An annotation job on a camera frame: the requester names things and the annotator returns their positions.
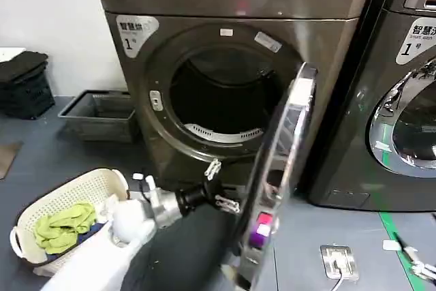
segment white plastic basket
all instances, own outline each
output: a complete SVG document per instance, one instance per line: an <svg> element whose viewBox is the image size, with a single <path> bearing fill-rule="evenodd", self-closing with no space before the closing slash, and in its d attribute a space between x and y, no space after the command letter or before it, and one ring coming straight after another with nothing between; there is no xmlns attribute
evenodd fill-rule
<svg viewBox="0 0 436 291"><path fill-rule="evenodd" d="M36 221L45 215L53 215L70 208L80 201L87 201L96 206L113 194L116 194L119 200L126 200L128 189L124 176L118 170L107 168L92 170L63 184L37 199L21 213L16 226L10 232L12 249L19 258L37 267L34 269L36 274L53 276L83 243L71 248L56 260L49 261L46 252L36 244L33 235Z"/></svg>

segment washing machine door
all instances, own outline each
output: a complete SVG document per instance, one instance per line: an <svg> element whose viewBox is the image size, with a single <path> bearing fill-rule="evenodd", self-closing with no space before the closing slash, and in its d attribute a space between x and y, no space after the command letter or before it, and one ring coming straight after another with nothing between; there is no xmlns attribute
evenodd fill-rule
<svg viewBox="0 0 436 291"><path fill-rule="evenodd" d="M292 173L313 112L316 72L303 63L277 106L258 151L236 229L240 250L237 290L255 288L270 236L278 227L277 211L297 182Z"/></svg>
<svg viewBox="0 0 436 291"><path fill-rule="evenodd" d="M411 177L436 177L436 60L409 72L381 100L369 144L387 169Z"/></svg>

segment front-load washing machine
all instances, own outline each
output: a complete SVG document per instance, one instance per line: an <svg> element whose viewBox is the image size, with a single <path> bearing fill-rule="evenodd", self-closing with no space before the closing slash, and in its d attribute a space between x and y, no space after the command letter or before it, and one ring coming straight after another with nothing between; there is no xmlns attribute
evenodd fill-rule
<svg viewBox="0 0 436 291"><path fill-rule="evenodd" d="M382 3L343 113L330 122L324 138L330 142L311 162L309 199L351 209L434 211L436 0ZM337 111L343 99L333 99Z"/></svg>
<svg viewBox="0 0 436 291"><path fill-rule="evenodd" d="M304 62L319 71L310 144L364 1L102 0L158 182L198 182L217 158L244 185Z"/></svg>

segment washing machine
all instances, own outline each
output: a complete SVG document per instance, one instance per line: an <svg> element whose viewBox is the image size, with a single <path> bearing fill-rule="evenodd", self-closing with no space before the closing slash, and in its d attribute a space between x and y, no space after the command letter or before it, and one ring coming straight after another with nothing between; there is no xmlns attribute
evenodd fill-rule
<svg viewBox="0 0 436 291"><path fill-rule="evenodd" d="M365 0L102 0L157 182L197 183L214 158L246 183L304 62L319 71L314 139Z"/></svg>
<svg viewBox="0 0 436 291"><path fill-rule="evenodd" d="M370 13L372 27L363 23L356 42L366 46L351 87L332 97L329 112L341 114L329 120L324 146L311 155L309 199L350 209L434 211L436 0L374 0ZM349 71L339 80L342 73Z"/></svg>

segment green cloth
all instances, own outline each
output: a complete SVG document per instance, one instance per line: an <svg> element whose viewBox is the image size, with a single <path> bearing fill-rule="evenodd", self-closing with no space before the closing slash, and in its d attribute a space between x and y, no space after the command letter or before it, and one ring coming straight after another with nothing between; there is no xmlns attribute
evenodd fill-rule
<svg viewBox="0 0 436 291"><path fill-rule="evenodd" d="M49 255L60 254L75 245L77 235L88 232L94 222L94 206L78 202L53 216L41 217L34 230L36 243Z"/></svg>

